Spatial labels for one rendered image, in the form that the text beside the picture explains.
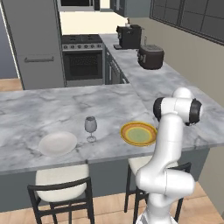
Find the clear wine glass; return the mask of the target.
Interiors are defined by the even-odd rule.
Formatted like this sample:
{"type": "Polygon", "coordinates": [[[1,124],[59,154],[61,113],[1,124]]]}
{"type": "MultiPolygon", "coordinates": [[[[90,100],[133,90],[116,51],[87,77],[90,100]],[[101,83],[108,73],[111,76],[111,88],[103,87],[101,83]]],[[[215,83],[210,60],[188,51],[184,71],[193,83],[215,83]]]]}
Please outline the clear wine glass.
{"type": "Polygon", "coordinates": [[[96,141],[96,137],[93,135],[93,133],[97,129],[97,122],[93,116],[88,116],[85,120],[85,131],[90,134],[90,136],[87,137],[87,140],[90,143],[93,143],[96,141]]]}

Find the yellow and green plate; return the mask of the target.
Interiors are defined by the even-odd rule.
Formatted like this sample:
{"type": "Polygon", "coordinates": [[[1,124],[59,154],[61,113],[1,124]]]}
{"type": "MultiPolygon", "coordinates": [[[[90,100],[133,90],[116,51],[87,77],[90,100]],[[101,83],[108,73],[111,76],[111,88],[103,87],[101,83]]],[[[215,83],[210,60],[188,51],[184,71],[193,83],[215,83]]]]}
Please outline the yellow and green plate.
{"type": "Polygon", "coordinates": [[[128,144],[138,147],[156,142],[157,129],[147,122],[127,122],[120,129],[121,138],[128,144]]]}

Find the white plate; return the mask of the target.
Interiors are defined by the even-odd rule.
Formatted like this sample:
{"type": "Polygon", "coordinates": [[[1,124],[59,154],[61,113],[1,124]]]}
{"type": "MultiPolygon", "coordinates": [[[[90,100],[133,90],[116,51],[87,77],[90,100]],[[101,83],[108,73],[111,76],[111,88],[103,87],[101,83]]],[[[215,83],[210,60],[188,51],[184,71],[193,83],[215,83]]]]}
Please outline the white plate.
{"type": "Polygon", "coordinates": [[[38,150],[48,157],[60,157],[71,152],[77,144],[77,137],[66,131],[59,131],[43,137],[38,150]]]}

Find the grey base cupboards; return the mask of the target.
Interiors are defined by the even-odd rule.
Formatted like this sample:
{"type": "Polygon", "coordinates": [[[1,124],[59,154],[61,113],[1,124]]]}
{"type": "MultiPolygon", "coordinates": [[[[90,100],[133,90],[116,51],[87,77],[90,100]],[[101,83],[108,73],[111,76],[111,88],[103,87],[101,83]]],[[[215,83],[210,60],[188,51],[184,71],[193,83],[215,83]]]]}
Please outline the grey base cupboards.
{"type": "Polygon", "coordinates": [[[129,84],[129,81],[108,49],[105,49],[105,84],[129,84]]]}

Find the steel oven with hob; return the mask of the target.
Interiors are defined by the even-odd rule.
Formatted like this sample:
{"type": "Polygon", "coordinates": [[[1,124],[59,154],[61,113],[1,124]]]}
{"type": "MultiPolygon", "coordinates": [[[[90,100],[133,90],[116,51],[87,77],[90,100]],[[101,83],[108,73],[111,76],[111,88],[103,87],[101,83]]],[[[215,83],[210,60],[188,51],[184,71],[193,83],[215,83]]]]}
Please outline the steel oven with hob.
{"type": "Polygon", "coordinates": [[[98,34],[62,36],[62,54],[68,87],[98,86],[102,77],[102,39],[98,34]]]}

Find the black toaster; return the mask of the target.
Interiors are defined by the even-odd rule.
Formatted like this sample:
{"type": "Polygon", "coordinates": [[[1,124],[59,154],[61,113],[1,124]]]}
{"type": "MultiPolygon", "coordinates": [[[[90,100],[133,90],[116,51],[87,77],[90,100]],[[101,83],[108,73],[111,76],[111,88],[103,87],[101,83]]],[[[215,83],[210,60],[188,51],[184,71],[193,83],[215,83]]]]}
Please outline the black toaster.
{"type": "Polygon", "coordinates": [[[157,70],[162,67],[164,56],[164,50],[157,45],[141,45],[137,52],[137,61],[143,69],[157,70]]]}

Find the black coffee machine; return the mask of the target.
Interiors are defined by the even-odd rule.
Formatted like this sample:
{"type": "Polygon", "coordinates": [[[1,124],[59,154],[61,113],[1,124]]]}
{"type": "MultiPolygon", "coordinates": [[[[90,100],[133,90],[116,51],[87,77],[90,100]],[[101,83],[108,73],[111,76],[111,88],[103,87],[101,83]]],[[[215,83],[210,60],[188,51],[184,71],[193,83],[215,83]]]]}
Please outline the black coffee machine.
{"type": "Polygon", "coordinates": [[[116,28],[119,44],[114,45],[116,50],[138,49],[141,43],[142,28],[137,24],[118,26],[116,28]]]}

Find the grey fridge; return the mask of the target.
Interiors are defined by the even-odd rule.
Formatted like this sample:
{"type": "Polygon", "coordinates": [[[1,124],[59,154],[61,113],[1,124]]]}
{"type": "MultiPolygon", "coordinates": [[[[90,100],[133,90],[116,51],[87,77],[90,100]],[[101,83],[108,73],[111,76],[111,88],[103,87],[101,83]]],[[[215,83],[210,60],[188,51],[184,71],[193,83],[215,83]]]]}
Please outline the grey fridge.
{"type": "Polygon", "coordinates": [[[56,0],[0,0],[23,89],[63,88],[56,0]]]}

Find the microwave oven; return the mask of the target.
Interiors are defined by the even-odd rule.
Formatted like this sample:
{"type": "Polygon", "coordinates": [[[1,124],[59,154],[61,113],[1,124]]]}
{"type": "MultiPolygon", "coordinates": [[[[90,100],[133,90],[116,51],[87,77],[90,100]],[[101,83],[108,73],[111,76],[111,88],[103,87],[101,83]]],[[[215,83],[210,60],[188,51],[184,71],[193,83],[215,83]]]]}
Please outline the microwave oven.
{"type": "Polygon", "coordinates": [[[57,0],[59,11],[99,11],[100,0],[57,0]]]}

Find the dark framed window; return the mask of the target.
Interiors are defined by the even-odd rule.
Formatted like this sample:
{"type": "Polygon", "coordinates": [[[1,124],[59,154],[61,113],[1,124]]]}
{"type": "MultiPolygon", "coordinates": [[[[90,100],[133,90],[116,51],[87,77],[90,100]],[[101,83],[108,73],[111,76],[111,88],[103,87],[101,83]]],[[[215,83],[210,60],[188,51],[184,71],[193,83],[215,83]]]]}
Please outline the dark framed window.
{"type": "Polygon", "coordinates": [[[152,0],[150,17],[224,46],[224,0],[152,0]]]}

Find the grey wall cupboards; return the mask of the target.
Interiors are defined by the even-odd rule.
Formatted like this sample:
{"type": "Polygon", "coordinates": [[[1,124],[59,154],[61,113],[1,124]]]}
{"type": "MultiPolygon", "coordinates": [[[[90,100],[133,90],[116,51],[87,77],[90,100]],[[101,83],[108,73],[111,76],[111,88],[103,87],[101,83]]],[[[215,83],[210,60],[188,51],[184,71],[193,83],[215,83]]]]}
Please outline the grey wall cupboards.
{"type": "Polygon", "coordinates": [[[110,9],[124,18],[147,18],[151,0],[110,0],[110,9]]]}

